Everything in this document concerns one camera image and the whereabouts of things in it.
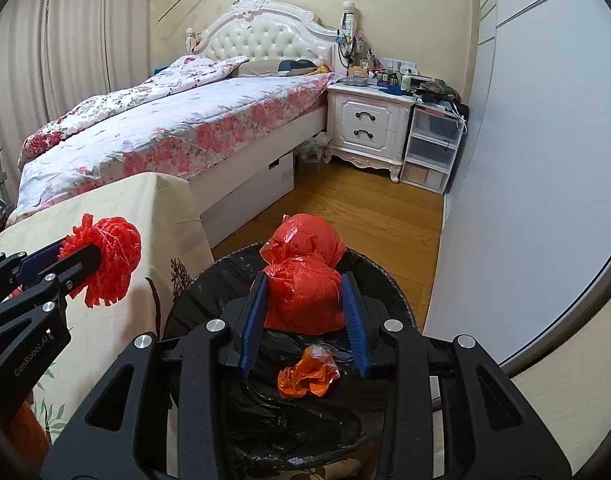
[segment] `trash can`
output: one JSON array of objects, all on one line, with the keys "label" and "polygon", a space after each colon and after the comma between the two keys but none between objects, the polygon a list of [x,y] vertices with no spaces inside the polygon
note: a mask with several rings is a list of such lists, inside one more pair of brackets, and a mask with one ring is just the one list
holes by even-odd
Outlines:
[{"label": "trash can", "polygon": [[[256,274],[266,267],[263,243],[229,254],[201,272],[176,300],[164,338],[188,334],[220,317],[231,300],[248,295]],[[416,327],[405,295],[384,269],[347,249],[335,269],[351,271],[361,293],[383,302],[391,317]],[[319,344],[333,352],[341,377],[324,397],[281,399],[279,371],[294,366],[305,348]],[[295,470],[342,460],[380,439],[391,384],[364,380],[356,370],[345,330],[307,336],[265,329],[248,381],[221,380],[221,423],[235,467]],[[178,381],[172,396],[178,399]]]}]

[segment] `power outlet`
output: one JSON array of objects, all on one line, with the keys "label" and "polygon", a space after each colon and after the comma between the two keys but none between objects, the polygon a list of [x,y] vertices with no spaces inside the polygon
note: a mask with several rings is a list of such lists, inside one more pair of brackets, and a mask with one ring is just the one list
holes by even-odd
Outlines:
[{"label": "power outlet", "polygon": [[381,63],[384,67],[394,72],[405,74],[407,69],[412,70],[412,73],[417,73],[416,63],[410,61],[402,61],[400,59],[389,59],[388,57],[381,57]]}]

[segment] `wooden floor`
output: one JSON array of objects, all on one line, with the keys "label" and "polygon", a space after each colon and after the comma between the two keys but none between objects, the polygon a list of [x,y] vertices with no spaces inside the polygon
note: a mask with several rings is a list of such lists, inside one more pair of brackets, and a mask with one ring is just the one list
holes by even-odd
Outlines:
[{"label": "wooden floor", "polygon": [[284,214],[321,216],[347,247],[393,275],[422,329],[437,268],[443,197],[393,184],[388,175],[336,159],[319,174],[296,171],[294,190],[217,245],[214,258],[266,240]]}]

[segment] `screw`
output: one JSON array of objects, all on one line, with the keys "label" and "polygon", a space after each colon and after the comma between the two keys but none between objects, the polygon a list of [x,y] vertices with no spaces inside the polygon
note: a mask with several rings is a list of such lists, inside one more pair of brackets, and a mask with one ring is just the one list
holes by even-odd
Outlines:
[{"label": "screw", "polygon": [[473,348],[474,345],[476,345],[476,339],[474,339],[474,337],[471,335],[464,334],[458,336],[457,343],[463,348]]},{"label": "screw", "polygon": [[210,332],[221,332],[225,328],[225,322],[223,319],[211,319],[207,322],[205,327]]},{"label": "screw", "polygon": [[383,327],[385,327],[388,332],[400,332],[403,330],[403,323],[398,319],[388,319],[383,323]]},{"label": "screw", "polygon": [[134,340],[134,346],[137,348],[147,348],[151,344],[152,337],[148,336],[147,334],[140,335]]}]

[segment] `floral fabric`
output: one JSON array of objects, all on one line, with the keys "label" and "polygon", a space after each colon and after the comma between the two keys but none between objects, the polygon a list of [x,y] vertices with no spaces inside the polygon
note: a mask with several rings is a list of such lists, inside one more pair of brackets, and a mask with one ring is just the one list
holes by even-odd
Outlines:
[{"label": "floral fabric", "polygon": [[25,165],[8,225],[137,173],[189,180],[316,105],[336,79],[228,78],[94,124]]},{"label": "floral fabric", "polygon": [[30,135],[21,148],[18,168],[37,158],[62,140],[101,121],[162,97],[225,79],[248,60],[245,56],[214,62],[207,57],[182,56],[143,84],[107,95],[95,95],[80,102],[57,120]]}]

